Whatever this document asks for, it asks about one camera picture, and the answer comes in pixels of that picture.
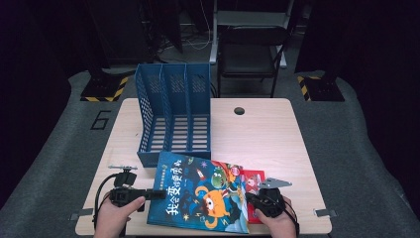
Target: orange cartoon monster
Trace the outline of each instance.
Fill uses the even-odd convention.
[[[225,215],[229,216],[230,213],[226,211],[225,202],[223,200],[223,190],[211,190],[209,191],[205,186],[198,186],[195,189],[195,195],[198,196],[200,191],[206,192],[203,196],[205,206],[209,216],[214,217],[214,221],[210,223],[208,220],[205,221],[205,225],[209,229],[213,229],[217,226],[217,220]]]

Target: blue plastic file organizer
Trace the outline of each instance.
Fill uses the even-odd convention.
[[[138,65],[143,167],[155,168],[160,151],[210,159],[210,78],[209,63]]]

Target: person's right hand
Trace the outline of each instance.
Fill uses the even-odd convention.
[[[291,200],[288,197],[284,196],[283,199],[291,206]],[[293,216],[293,218],[296,218],[291,207],[287,205],[287,203],[286,210]],[[274,218],[265,216],[259,209],[256,209],[256,214],[259,220],[268,227],[272,238],[296,238],[296,228],[294,226],[294,222],[285,212],[282,212]]]

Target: wooden table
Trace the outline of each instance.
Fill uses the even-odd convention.
[[[234,109],[242,107],[243,115]],[[138,156],[142,137],[142,119],[137,98],[124,100],[83,208],[94,206],[99,184],[119,170],[109,166],[138,167],[134,188],[152,188],[156,169],[143,168]],[[265,176],[291,181],[281,193],[292,200],[300,223],[301,234],[327,234],[332,225],[328,216],[317,217],[314,209],[324,209],[318,182],[306,152],[293,109],[287,99],[280,98],[212,98],[211,99],[212,160],[263,170]],[[108,181],[100,198],[113,188]],[[145,212],[135,212],[127,225],[127,235],[236,235],[148,225],[150,202]],[[250,225],[251,234],[269,234],[262,224]],[[92,216],[80,216],[75,227],[78,235],[94,233]]]

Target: person's left hand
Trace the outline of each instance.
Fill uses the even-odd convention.
[[[130,220],[129,215],[145,204],[146,199],[141,196],[129,204],[118,207],[112,204],[108,193],[99,209],[94,237],[118,237],[126,222]]]

